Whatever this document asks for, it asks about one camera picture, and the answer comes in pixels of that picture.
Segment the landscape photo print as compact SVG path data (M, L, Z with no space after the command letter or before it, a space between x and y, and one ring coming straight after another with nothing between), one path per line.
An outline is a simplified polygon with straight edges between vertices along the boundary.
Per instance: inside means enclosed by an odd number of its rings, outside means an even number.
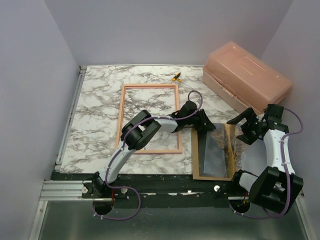
M236 138L242 134L240 125L235 125L234 156L236 161L236 172L243 170L259 176L267 167L267 151L265 144L262 140L258 139L253 144L248 145Z

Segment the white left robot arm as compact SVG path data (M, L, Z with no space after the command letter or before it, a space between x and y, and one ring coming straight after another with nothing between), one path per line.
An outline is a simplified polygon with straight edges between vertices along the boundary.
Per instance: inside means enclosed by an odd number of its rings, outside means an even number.
M94 174L93 191L101 198L107 197L111 191L110 184L117 179L131 155L147 146L156 133L177 133L185 127L192 127L198 132L216 129L205 110L190 100L167 116L152 116L147 110L139 112L122 128L118 147L106 166Z

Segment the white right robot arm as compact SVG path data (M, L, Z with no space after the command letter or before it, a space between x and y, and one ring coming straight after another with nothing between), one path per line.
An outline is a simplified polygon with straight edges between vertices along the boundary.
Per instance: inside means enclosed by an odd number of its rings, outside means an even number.
M227 121L228 125L237 125L245 120L240 128L240 141L251 145L262 140L266 148L266 168L260 175L246 170L238 170L230 183L230 191L241 196L242 200L230 201L233 212L244 216L250 204L262 207L267 218L284 216L293 205L303 188L304 181L297 176L290 160L288 149L289 127L282 122L285 107L268 104L263 115L257 115L249 107L235 118Z

